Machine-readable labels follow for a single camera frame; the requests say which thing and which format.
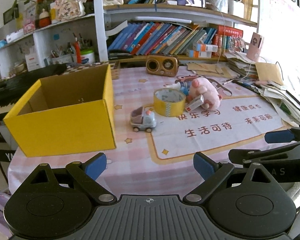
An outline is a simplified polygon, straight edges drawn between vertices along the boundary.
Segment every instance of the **brown radio speaker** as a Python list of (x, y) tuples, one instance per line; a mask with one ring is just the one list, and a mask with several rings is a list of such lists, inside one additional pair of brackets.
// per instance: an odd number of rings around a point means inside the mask
[(149, 55), (147, 57), (147, 73), (165, 77), (175, 77), (178, 73), (178, 60), (171, 56)]

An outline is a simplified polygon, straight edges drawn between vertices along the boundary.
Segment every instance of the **pink plush pig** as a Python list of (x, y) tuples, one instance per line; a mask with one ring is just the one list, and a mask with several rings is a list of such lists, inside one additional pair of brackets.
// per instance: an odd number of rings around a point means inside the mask
[(204, 101), (201, 107), (205, 110), (217, 110), (220, 106), (222, 96), (218, 94), (216, 88), (206, 78), (196, 78), (192, 81), (188, 100), (192, 100), (199, 95), (203, 95)]

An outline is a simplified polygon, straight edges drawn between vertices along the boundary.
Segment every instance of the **toy truck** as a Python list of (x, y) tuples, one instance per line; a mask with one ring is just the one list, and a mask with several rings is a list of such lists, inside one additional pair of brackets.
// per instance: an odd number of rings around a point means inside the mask
[(151, 132), (156, 127), (157, 121), (154, 112), (145, 110), (143, 106), (133, 110), (130, 115), (130, 124), (134, 132)]

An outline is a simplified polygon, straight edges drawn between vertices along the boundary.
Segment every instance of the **yellow tape roll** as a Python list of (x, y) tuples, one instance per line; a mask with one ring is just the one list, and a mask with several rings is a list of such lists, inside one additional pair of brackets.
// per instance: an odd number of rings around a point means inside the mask
[(154, 110), (166, 117), (176, 117), (183, 113), (186, 96), (178, 90), (161, 88), (154, 92)]

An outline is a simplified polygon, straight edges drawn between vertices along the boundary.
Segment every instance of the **yellow cardboard box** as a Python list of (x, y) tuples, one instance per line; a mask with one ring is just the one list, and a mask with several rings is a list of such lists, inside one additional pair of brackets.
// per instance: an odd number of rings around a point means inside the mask
[(3, 119), (27, 157), (116, 148), (109, 65), (39, 79)]

